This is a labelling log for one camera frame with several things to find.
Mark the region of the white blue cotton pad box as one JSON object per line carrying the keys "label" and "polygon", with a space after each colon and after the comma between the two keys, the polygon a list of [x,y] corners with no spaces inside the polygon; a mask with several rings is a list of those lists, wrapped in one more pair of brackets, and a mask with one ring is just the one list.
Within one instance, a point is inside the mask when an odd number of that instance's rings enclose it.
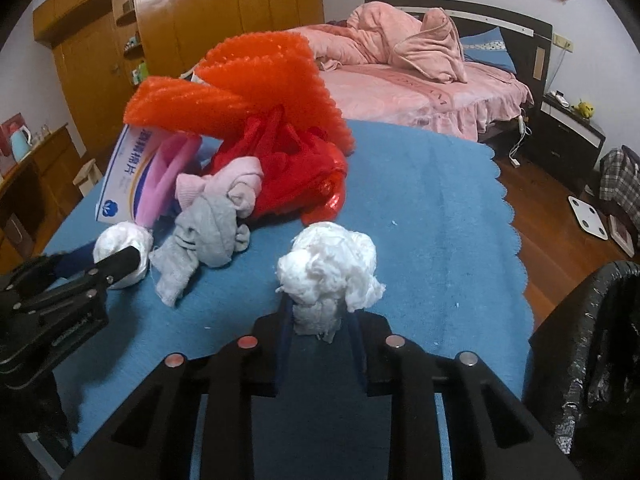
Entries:
{"label": "white blue cotton pad box", "polygon": [[134,222],[151,162],[169,137],[159,128],[124,125],[102,180],[96,221]]}

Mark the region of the grey sock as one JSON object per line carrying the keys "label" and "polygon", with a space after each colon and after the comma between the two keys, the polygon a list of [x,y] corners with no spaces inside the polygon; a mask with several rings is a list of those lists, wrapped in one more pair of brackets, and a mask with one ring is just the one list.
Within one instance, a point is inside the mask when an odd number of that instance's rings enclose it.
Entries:
{"label": "grey sock", "polygon": [[160,274],[155,283],[163,304],[175,307],[200,264],[222,268],[250,244],[250,229],[238,223],[234,203],[226,196],[201,194],[178,214],[172,233],[150,252]]}

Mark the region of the pink plastic bag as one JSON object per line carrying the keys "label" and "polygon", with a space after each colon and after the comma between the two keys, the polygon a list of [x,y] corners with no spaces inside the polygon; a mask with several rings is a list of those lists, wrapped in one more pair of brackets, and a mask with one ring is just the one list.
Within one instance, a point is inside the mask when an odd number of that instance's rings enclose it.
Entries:
{"label": "pink plastic bag", "polygon": [[169,208],[175,197],[176,180],[202,144],[200,136],[176,133],[160,142],[149,164],[142,185],[134,221],[138,226],[151,229],[155,221]]}

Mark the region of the red cloth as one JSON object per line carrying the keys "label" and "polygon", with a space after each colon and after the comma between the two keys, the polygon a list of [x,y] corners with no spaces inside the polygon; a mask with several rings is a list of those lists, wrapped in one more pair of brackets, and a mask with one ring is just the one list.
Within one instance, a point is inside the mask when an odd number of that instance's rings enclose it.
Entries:
{"label": "red cloth", "polygon": [[348,174],[345,155],[328,140],[328,134],[317,127],[296,130],[280,106],[250,118],[239,139],[222,142],[205,171],[216,174],[233,159],[245,156],[257,157],[264,173],[254,219],[302,213],[329,174]]}

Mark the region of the orange foam fruit net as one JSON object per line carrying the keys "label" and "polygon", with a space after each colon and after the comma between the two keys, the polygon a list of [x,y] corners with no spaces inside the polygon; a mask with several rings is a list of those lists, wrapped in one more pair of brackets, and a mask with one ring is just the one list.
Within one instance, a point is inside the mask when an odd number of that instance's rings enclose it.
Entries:
{"label": "orange foam fruit net", "polygon": [[250,118],[280,107],[295,130],[318,128],[344,154],[355,149],[307,39],[296,32],[228,38],[206,53],[194,75],[197,81],[149,76],[128,101],[122,121],[231,140]]}

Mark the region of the red plastic bubble wrap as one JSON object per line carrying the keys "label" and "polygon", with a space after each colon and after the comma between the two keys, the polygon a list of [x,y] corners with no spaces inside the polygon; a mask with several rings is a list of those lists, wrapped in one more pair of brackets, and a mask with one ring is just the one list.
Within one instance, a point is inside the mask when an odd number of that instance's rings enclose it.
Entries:
{"label": "red plastic bubble wrap", "polygon": [[334,221],[346,200],[346,174],[333,171],[320,184],[311,203],[302,209],[300,220],[304,226]]}

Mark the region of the black lined trash bin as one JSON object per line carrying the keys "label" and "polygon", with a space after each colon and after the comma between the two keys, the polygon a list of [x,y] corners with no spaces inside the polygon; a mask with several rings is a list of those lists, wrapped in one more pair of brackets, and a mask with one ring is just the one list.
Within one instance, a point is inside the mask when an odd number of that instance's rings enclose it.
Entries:
{"label": "black lined trash bin", "polygon": [[639,475],[639,267],[588,275],[529,339],[523,402],[584,479]]}

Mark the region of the white small stool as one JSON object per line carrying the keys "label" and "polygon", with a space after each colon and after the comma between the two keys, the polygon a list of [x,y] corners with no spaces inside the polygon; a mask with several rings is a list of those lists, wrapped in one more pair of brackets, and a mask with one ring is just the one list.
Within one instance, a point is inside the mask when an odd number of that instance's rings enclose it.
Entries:
{"label": "white small stool", "polygon": [[86,197],[102,178],[103,174],[96,164],[96,160],[92,158],[80,168],[76,177],[73,178],[73,185],[78,188],[82,196]]}

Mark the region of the white bathroom scale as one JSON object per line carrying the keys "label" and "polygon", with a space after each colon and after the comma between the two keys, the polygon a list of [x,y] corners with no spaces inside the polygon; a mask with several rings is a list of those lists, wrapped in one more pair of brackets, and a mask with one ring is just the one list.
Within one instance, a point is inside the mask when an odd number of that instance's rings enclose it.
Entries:
{"label": "white bathroom scale", "polygon": [[575,196],[568,196],[567,201],[576,218],[578,226],[586,233],[599,240],[608,240],[608,232],[593,206]]}

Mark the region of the wooden wardrobe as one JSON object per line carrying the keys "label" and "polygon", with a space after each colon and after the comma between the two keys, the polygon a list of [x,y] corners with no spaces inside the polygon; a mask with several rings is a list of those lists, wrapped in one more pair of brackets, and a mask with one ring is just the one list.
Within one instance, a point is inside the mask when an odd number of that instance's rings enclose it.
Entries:
{"label": "wooden wardrobe", "polygon": [[177,77],[242,32],[323,22],[322,0],[44,0],[34,38],[50,47],[89,156],[107,157],[134,93],[132,71]]}

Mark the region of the black nightstand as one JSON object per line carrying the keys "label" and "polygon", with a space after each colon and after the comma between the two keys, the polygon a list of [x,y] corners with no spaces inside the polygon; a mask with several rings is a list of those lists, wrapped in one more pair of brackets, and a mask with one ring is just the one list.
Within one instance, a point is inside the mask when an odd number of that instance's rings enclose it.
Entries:
{"label": "black nightstand", "polygon": [[544,96],[530,128],[525,157],[575,194],[582,194],[605,142],[600,127],[562,107],[552,96]]}

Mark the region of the bed with pink sheet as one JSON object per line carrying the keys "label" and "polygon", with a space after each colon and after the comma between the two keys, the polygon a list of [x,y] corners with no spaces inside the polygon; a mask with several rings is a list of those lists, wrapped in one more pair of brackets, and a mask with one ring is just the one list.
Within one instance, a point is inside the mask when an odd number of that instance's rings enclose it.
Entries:
{"label": "bed with pink sheet", "polygon": [[420,20],[441,8],[460,39],[499,27],[516,73],[465,62],[468,81],[441,84],[416,70],[369,64],[326,70],[314,58],[331,98],[347,119],[386,122],[484,142],[525,124],[540,107],[549,69],[551,24],[514,11],[458,0],[381,1]]}

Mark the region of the yellow toy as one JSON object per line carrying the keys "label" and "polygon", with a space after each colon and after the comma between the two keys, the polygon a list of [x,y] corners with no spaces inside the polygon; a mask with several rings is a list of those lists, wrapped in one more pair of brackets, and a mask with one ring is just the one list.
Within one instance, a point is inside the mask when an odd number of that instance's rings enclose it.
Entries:
{"label": "yellow toy", "polygon": [[579,101],[579,103],[574,106],[574,110],[576,110],[576,113],[585,120],[593,118],[594,106],[589,102]]}

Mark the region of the blue pillow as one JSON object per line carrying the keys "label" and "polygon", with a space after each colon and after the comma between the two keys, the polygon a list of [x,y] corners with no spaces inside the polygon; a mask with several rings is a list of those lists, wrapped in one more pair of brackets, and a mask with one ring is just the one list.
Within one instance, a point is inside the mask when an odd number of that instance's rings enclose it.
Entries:
{"label": "blue pillow", "polygon": [[511,74],[516,73],[516,67],[499,27],[481,34],[462,37],[460,42],[465,62],[480,63]]}

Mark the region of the wall power socket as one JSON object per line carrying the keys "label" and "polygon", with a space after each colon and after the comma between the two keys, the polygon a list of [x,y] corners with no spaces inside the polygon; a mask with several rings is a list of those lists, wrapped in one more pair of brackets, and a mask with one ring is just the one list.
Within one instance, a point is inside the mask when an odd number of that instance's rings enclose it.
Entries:
{"label": "wall power socket", "polygon": [[572,40],[569,40],[568,38],[565,38],[559,34],[553,34],[552,36],[552,44],[565,51],[565,52],[570,52],[572,53],[574,51],[574,44]]}

